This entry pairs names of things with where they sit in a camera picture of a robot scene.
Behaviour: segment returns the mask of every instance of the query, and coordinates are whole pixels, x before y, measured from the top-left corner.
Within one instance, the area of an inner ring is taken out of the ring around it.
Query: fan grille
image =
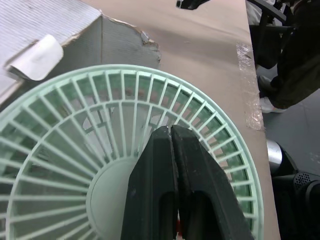
[[[154,129],[178,124],[224,169],[253,236],[263,239],[260,184],[243,139],[211,99],[175,76],[130,65],[84,68],[32,89],[0,118],[0,237],[115,239],[118,232],[105,235],[92,221],[93,179],[114,161],[136,161]],[[109,214],[112,230],[122,218]]]

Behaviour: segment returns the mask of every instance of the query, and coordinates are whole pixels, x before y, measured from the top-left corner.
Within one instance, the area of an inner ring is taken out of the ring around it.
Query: gray floor
[[[274,67],[257,75],[273,78]],[[266,137],[280,144],[301,171],[320,174],[320,89],[284,113],[263,115]]]

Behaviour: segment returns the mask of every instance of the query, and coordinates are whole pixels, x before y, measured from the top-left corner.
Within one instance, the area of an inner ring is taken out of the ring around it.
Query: chair
[[[262,10],[259,25],[250,25],[254,61],[266,69],[274,67],[279,59],[281,50],[288,41],[294,27],[290,19],[290,9],[286,6],[284,13],[280,11],[282,3],[273,6],[264,0],[248,0]],[[282,26],[268,25],[278,19]]]

